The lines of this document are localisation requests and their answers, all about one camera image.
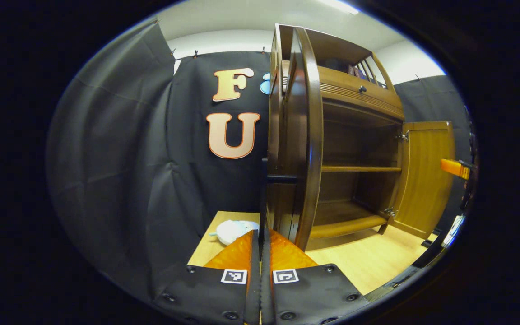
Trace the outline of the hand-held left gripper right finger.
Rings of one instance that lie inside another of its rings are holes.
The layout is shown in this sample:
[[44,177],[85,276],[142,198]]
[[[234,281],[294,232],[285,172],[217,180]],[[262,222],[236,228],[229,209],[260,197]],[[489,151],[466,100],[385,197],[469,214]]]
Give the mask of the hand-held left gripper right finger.
[[340,322],[369,304],[336,264],[318,264],[276,231],[263,234],[260,310],[264,325]]

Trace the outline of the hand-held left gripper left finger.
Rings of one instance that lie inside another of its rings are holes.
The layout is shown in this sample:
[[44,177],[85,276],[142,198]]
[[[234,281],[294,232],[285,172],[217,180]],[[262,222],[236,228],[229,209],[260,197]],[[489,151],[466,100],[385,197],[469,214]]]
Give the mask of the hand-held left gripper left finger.
[[153,304],[185,325],[260,322],[259,232],[249,231],[204,266],[180,265]]

